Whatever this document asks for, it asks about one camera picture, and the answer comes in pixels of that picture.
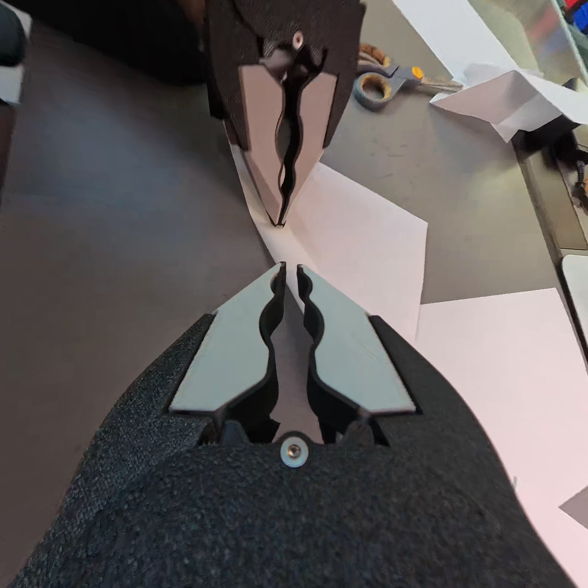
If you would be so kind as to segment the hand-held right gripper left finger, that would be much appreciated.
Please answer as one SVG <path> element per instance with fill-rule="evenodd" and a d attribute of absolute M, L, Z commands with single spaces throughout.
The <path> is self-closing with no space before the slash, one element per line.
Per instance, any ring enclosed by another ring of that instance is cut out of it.
<path fill-rule="evenodd" d="M 209 417 L 217 432 L 238 422 L 250 440 L 273 440 L 278 396 L 271 337 L 281 323 L 286 263 L 279 262 L 220 306 L 181 376 L 169 412 Z"/>

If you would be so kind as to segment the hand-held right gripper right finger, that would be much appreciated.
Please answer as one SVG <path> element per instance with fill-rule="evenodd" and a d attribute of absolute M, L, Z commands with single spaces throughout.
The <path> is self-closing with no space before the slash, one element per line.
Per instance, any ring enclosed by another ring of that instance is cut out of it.
<path fill-rule="evenodd" d="M 312 338 L 307 400 L 323 443 L 336 443 L 356 422 L 386 443 L 379 417 L 417 413 L 385 342 L 394 330 L 307 266 L 298 265 L 296 276 L 303 324 Z"/>

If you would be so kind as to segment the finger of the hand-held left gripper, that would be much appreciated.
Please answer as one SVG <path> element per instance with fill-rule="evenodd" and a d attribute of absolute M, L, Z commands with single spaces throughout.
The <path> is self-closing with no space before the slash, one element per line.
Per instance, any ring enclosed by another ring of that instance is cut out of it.
<path fill-rule="evenodd" d="M 240 66 L 239 80 L 248 141 L 245 162 L 271 223 L 278 226 L 283 195 L 276 136 L 283 118 L 283 87 L 262 64 Z"/>
<path fill-rule="evenodd" d="M 282 161 L 280 188 L 283 195 L 279 225 L 287 220 L 298 196 L 325 150 L 337 76 L 319 73 L 300 88 L 294 107 L 290 107 L 289 141 Z"/>

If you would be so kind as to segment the white paper sheet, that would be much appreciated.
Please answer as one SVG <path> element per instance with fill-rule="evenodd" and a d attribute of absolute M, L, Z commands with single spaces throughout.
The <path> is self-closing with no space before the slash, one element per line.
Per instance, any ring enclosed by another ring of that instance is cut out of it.
<path fill-rule="evenodd" d="M 286 224 L 273 226 L 240 148 L 229 146 L 251 218 L 273 260 L 287 263 L 286 282 L 300 309 L 296 268 L 302 264 L 415 342 L 427 223 L 317 163 Z"/>
<path fill-rule="evenodd" d="M 456 93 L 436 95 L 430 105 L 487 122 L 505 142 L 517 131 L 538 130 L 560 116 L 572 123 L 587 124 L 587 92 L 524 70 L 507 70 L 494 77 L 476 75 L 470 82 Z"/>
<path fill-rule="evenodd" d="M 559 292 L 421 305 L 416 348 L 466 401 L 541 539 L 587 587 L 587 529 L 560 508 L 587 487 L 587 371 Z"/>
<path fill-rule="evenodd" d="M 455 81 L 472 86 L 520 68 L 468 1 L 393 1 Z"/>

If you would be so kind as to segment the grey orange scissors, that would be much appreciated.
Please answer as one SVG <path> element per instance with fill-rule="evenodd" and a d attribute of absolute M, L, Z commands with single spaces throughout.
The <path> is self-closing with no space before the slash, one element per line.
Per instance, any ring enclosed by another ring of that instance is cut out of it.
<path fill-rule="evenodd" d="M 454 94 L 463 89 L 455 81 L 427 77 L 418 66 L 402 67 L 383 50 L 361 43 L 357 53 L 356 78 L 352 96 L 365 109 L 384 109 L 401 91 L 419 91 L 430 96 Z"/>

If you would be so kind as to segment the black wrist rest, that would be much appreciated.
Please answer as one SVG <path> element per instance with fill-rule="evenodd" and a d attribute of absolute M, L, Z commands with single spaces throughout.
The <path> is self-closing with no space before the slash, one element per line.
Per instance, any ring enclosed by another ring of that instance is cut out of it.
<path fill-rule="evenodd" d="M 159 81 L 206 82 L 204 1 L 10 1 L 16 8 Z"/>

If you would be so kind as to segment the folded white paper sheet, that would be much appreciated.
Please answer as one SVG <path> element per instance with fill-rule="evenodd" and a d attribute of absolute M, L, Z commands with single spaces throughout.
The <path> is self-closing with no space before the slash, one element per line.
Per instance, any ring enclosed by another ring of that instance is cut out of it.
<path fill-rule="evenodd" d="M 494 77 L 476 75 L 470 82 L 456 93 L 436 95 L 430 105 L 487 122 L 505 142 L 517 131 L 538 130 L 560 116 L 572 123 L 587 124 L 587 92 L 524 70 L 507 70 Z"/>

